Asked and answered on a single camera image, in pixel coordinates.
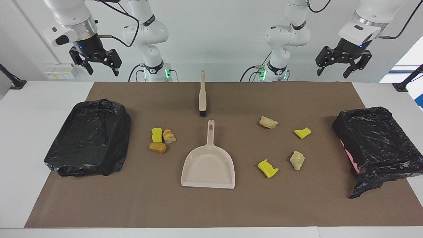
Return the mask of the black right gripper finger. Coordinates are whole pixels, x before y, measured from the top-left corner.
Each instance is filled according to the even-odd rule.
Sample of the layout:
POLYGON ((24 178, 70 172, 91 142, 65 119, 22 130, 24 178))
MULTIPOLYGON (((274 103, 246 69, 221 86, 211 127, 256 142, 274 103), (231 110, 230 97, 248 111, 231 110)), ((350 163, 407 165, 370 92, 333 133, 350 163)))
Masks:
POLYGON ((75 46, 70 48, 69 54, 75 65, 82 66, 84 69, 86 69, 89 75, 93 74, 94 70, 89 63, 90 61, 89 57, 85 57, 84 59, 82 59, 81 54, 77 51, 75 46))
POLYGON ((109 67, 112 69, 115 77, 119 75, 119 69, 122 65, 122 60, 115 49, 99 50, 92 54, 92 56, 89 56, 89 62, 101 63, 109 67))

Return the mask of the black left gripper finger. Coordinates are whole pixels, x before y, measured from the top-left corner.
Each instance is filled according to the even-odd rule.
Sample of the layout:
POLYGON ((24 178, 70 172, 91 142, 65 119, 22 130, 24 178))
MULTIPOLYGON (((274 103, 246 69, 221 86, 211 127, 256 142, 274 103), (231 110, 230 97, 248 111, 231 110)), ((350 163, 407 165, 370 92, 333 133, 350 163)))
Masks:
POLYGON ((340 63, 340 47, 332 49, 324 46, 315 58, 315 62, 318 67, 316 73, 317 75, 321 75, 325 67, 340 63))
POLYGON ((349 77, 352 72, 364 69, 369 60, 372 58, 372 54, 370 51, 364 51, 360 55, 347 54, 345 57, 349 59, 348 63, 350 66, 348 66, 348 68, 343 73, 344 79, 349 77))

